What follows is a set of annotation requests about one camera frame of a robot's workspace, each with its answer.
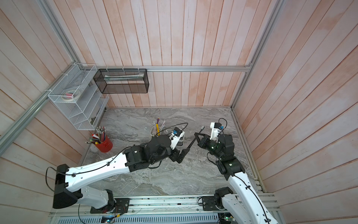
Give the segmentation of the black toothbrush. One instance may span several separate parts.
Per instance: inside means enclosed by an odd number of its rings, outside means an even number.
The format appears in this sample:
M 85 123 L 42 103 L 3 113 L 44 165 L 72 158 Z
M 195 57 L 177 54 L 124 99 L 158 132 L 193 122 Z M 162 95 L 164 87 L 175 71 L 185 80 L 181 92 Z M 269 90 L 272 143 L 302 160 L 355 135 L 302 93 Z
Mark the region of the black toothbrush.
M 195 143 L 196 138 L 198 136 L 199 133 L 201 133 L 204 130 L 204 126 L 201 127 L 200 131 L 198 133 L 194 134 L 194 139 L 190 142 L 190 144 L 188 145 L 188 147 L 186 148 L 187 150 L 190 150 L 190 148 L 192 147 L 192 145 Z

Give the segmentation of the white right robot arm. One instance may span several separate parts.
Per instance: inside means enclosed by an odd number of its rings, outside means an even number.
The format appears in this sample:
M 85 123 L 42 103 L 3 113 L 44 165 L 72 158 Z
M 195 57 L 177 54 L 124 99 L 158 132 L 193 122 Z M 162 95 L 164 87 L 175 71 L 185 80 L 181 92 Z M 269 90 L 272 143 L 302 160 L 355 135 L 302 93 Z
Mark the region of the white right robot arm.
M 215 191 L 216 206 L 227 210 L 239 224 L 277 224 L 255 192 L 249 177 L 234 153 L 235 144 L 228 134 L 220 134 L 213 140 L 207 134 L 195 133 L 200 148 L 206 149 L 218 160 L 218 170 L 232 188 Z

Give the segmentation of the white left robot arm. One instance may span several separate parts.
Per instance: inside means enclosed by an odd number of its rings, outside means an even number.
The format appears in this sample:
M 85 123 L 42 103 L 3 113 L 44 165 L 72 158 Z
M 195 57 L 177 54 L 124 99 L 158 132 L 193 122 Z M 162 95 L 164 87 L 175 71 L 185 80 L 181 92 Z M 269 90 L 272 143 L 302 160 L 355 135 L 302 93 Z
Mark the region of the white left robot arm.
M 176 146 L 180 139 L 175 135 L 154 136 L 149 142 L 126 147 L 106 160 L 72 168 L 66 164 L 59 165 L 55 169 L 53 208 L 63 209 L 79 203 L 101 213 L 112 211 L 116 206 L 113 192 L 109 189 L 94 189 L 89 184 L 114 175 L 154 169 L 155 163 L 161 163 L 166 158 L 182 163 L 190 148 L 179 151 Z

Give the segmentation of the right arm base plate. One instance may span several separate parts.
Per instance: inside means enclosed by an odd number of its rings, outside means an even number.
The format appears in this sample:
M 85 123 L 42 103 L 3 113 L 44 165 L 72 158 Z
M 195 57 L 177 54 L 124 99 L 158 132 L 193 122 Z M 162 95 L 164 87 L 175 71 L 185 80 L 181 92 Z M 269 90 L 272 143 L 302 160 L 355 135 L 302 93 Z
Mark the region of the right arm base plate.
M 224 209 L 222 198 L 219 196 L 203 196 L 201 198 L 201 205 L 204 211 L 219 211 Z

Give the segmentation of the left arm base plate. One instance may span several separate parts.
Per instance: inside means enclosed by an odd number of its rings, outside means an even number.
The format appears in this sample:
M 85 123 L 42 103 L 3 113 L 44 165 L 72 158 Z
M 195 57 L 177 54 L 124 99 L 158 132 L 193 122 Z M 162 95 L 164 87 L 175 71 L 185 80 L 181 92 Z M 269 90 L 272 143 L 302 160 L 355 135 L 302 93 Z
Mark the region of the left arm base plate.
M 106 205 L 101 209 L 95 209 L 91 207 L 90 214 L 124 214 L 129 210 L 130 198 L 115 198 L 114 205 Z

